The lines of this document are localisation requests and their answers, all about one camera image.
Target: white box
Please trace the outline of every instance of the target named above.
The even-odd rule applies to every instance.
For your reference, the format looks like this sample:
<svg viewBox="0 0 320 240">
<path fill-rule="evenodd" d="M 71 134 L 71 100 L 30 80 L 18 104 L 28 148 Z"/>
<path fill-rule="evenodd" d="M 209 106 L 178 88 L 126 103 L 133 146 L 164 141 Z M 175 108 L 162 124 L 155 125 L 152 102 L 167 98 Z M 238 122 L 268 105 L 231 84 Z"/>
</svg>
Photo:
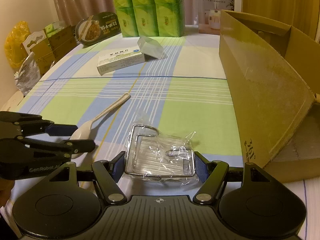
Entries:
<svg viewBox="0 0 320 240">
<path fill-rule="evenodd" d="M 100 75 L 145 62 L 139 46 L 115 50 L 98 58 L 97 69 Z"/>
<path fill-rule="evenodd" d="M 199 33 L 220 35 L 220 10 L 235 10 L 235 0 L 198 0 Z"/>
</svg>

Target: clear plastic wrap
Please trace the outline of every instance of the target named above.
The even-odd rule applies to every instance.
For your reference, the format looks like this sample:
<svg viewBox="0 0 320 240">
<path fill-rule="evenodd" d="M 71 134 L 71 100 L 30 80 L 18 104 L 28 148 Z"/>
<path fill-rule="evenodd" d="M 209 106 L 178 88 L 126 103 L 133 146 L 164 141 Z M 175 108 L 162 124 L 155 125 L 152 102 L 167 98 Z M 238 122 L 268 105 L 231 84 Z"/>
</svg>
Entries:
<svg viewBox="0 0 320 240">
<path fill-rule="evenodd" d="M 126 143 L 125 173 L 147 181 L 197 182 L 195 154 L 191 139 L 161 133 L 158 129 L 135 123 Z"/>
</svg>

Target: cardboard box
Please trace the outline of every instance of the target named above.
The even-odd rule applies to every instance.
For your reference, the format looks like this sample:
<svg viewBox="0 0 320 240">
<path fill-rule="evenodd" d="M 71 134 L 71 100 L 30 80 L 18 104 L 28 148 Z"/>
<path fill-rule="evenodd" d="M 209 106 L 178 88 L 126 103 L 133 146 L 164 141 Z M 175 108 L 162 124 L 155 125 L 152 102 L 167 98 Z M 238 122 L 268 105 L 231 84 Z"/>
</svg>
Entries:
<svg viewBox="0 0 320 240">
<path fill-rule="evenodd" d="M 235 10 L 235 0 L 198 0 L 199 33 L 220 34 L 221 10 Z"/>
<path fill-rule="evenodd" d="M 139 46 L 118 49 L 98 58 L 97 69 L 100 75 L 145 62 Z"/>
<path fill-rule="evenodd" d="M 68 52 L 76 47 L 71 26 L 59 31 L 35 45 L 31 51 L 35 53 L 35 60 L 39 66 L 41 75 L 45 74 L 52 62 L 57 63 Z"/>
<path fill-rule="evenodd" d="M 221 11 L 219 55 L 244 162 L 281 182 L 320 176 L 320 45 L 293 26 Z"/>
</svg>

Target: box flap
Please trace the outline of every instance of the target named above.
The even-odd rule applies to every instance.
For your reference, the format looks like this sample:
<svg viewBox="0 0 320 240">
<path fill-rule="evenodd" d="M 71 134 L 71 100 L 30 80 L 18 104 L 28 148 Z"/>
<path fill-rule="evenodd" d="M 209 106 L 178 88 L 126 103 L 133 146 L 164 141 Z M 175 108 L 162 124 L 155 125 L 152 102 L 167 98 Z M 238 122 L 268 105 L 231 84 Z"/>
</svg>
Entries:
<svg viewBox="0 0 320 240">
<path fill-rule="evenodd" d="M 49 47 L 48 39 L 44 39 L 39 42 L 31 49 L 31 51 L 35 54 L 35 60 L 40 69 L 41 75 L 45 74 L 49 70 L 52 62 L 55 61 L 55 57 Z"/>
<path fill-rule="evenodd" d="M 282 183 L 319 176 L 320 158 L 291 162 L 271 162 L 265 171 Z"/>
<path fill-rule="evenodd" d="M 314 93 L 320 94 L 320 44 L 292 27 L 284 57 Z"/>
<path fill-rule="evenodd" d="M 251 28 L 281 36 L 284 41 L 290 28 L 256 15 L 221 12 L 219 55 L 234 103 L 244 161 L 264 167 L 292 137 L 315 97 L 288 62 Z"/>
</svg>

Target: plaid tablecloth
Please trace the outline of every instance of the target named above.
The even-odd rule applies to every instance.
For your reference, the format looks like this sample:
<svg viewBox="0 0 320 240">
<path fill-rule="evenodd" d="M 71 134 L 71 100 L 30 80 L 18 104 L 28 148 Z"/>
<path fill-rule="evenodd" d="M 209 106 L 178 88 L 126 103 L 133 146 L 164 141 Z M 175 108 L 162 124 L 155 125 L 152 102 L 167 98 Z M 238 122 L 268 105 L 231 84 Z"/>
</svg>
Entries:
<svg viewBox="0 0 320 240">
<path fill-rule="evenodd" d="M 77 158 L 78 165 L 90 166 L 95 160 L 111 160 L 125 150 L 133 122 L 142 117 L 166 134 L 186 136 L 196 131 L 193 138 L 196 151 L 209 160 L 219 159 L 230 166 L 242 166 L 236 117 L 218 54 L 219 36 L 199 34 L 196 27 L 190 26 L 184 37 L 155 39 L 164 47 L 166 58 L 147 59 L 145 63 L 103 76 L 97 71 L 98 57 L 114 49 L 133 47 L 138 38 L 122 38 L 119 34 L 87 48 L 78 46 L 42 77 L 16 111 L 40 114 L 43 119 L 79 127 L 123 93 L 130 92 L 131 99 L 119 110 L 94 124 L 91 135 L 98 147 L 94 153 Z M 45 134 L 36 138 L 61 139 Z M 12 227 L 11 210 L 15 199 L 37 181 L 39 178 L 16 181 L 12 197 L 2 210 Z M 307 195 L 319 188 L 315 188 L 315 183 L 319 181 L 301 181 L 287 186 L 306 203 Z M 122 177 L 119 186 L 127 196 L 190 195 L 192 198 L 201 183 L 173 186 Z M 227 191 L 239 186 L 239 183 L 229 183 Z M 312 233 L 308 232 L 307 236 L 305 223 L 299 234 L 303 239 L 319 239 L 315 238 L 320 235 L 319 228 L 315 227 L 316 219 L 310 222 L 316 210 L 308 210 L 308 228 L 312 227 Z"/>
</svg>

